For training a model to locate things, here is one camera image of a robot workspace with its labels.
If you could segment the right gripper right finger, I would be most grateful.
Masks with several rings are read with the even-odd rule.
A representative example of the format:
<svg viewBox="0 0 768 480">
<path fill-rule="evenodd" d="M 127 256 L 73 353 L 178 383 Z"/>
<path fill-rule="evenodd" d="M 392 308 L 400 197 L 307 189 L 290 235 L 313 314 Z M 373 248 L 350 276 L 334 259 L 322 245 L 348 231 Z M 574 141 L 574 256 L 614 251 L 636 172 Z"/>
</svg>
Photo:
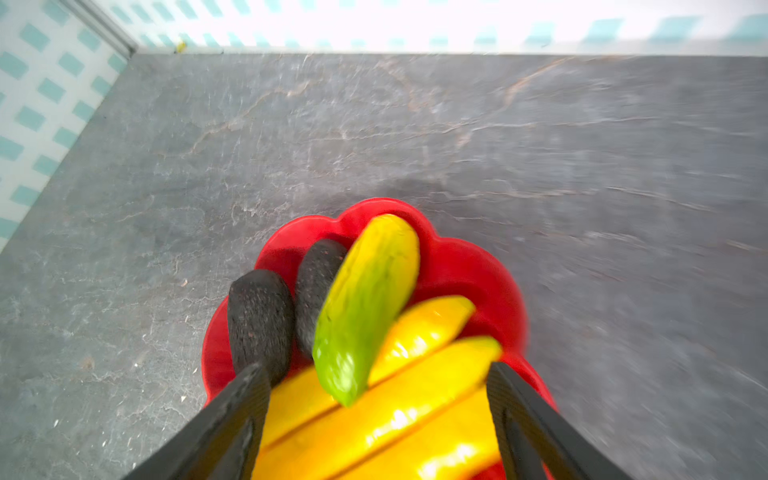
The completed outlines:
<svg viewBox="0 0 768 480">
<path fill-rule="evenodd" d="M 630 479 L 510 366 L 491 365 L 486 393 L 508 479 Z"/>
</svg>

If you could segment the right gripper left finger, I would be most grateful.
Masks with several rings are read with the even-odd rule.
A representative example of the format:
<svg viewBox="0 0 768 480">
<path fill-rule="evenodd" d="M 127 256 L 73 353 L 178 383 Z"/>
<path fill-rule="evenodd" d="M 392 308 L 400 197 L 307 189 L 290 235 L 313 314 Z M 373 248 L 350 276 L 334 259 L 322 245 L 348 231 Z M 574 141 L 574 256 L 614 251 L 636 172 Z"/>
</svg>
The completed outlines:
<svg viewBox="0 0 768 480">
<path fill-rule="evenodd" d="M 128 479 L 249 479 L 260 450 L 271 385 L 259 363 L 242 370 L 208 406 Z"/>
</svg>

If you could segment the yellow banana bunch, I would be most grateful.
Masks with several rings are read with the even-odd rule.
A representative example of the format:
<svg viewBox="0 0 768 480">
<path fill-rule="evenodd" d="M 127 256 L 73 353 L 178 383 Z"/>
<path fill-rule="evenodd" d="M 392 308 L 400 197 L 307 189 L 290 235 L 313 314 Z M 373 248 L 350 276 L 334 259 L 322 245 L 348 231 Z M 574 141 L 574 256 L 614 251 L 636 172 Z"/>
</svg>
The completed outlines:
<svg viewBox="0 0 768 480">
<path fill-rule="evenodd" d="M 312 367 L 278 385 L 253 478 L 461 478 L 494 463 L 484 384 L 502 348 L 488 336 L 459 338 L 474 312 L 458 295 L 407 310 L 350 406 Z"/>
</svg>

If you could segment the dark avocado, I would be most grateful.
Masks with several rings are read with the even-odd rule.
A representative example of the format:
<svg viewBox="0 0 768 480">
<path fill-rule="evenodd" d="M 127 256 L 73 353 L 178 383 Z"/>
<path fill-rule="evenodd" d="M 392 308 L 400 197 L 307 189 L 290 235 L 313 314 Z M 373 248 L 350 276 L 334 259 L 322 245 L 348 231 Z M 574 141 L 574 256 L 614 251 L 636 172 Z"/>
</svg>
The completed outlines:
<svg viewBox="0 0 768 480">
<path fill-rule="evenodd" d="M 340 243 L 323 239 L 304 255 L 295 285 L 296 337 L 299 350 L 312 358 L 319 314 L 333 285 L 347 249 Z"/>
<path fill-rule="evenodd" d="M 235 372 L 259 363 L 270 385 L 278 385 L 290 369 L 295 334 L 294 302 L 282 277 L 255 269 L 232 282 L 227 317 Z"/>
</svg>

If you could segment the yellow green mango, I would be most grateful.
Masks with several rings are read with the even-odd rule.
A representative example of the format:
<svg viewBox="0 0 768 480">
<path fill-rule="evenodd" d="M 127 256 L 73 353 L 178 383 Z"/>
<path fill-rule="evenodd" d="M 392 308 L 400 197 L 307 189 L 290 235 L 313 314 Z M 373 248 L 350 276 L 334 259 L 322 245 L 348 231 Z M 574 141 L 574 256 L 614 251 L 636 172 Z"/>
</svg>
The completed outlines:
<svg viewBox="0 0 768 480">
<path fill-rule="evenodd" d="M 320 385 L 342 406 L 351 406 L 368 389 L 419 270 L 418 235 L 394 214 L 374 217 L 343 260 L 320 310 L 312 349 Z"/>
</svg>

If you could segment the red flower-shaped bowl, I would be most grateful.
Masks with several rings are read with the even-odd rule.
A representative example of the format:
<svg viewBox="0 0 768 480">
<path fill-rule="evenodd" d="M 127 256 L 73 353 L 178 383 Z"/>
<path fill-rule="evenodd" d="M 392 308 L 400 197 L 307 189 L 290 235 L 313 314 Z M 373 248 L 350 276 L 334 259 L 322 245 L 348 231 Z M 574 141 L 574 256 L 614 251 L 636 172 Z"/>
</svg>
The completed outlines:
<svg viewBox="0 0 768 480">
<path fill-rule="evenodd" d="M 414 207 L 394 199 L 369 199 L 345 210 L 339 217 L 305 216 L 281 227 L 265 244 L 256 267 L 279 274 L 288 286 L 296 282 L 299 265 L 309 247 L 322 239 L 351 245 L 370 220 L 394 214 L 407 221 L 420 242 L 421 265 L 412 302 L 444 296 L 463 296 L 475 312 L 459 338 L 488 336 L 502 348 L 499 360 L 518 373 L 541 397 L 549 391 L 534 368 L 525 360 L 527 316 L 520 291 L 507 269 L 491 254 L 469 242 L 440 237 L 426 217 Z M 299 355 L 292 358 L 286 380 L 311 367 Z M 485 398 L 489 410 L 484 384 Z M 493 425 L 496 461 L 471 476 L 435 479 L 501 479 L 504 469 Z"/>
</svg>

